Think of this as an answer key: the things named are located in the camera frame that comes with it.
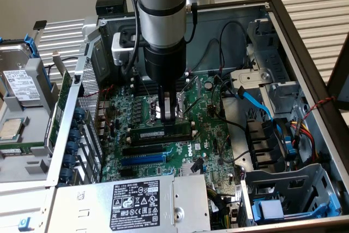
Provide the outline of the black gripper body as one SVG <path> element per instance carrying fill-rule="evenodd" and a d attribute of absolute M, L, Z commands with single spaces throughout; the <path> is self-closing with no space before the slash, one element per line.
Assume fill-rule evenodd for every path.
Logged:
<path fill-rule="evenodd" d="M 186 69 L 186 42 L 168 48 L 144 47 L 147 75 L 160 86 L 171 86 Z"/>

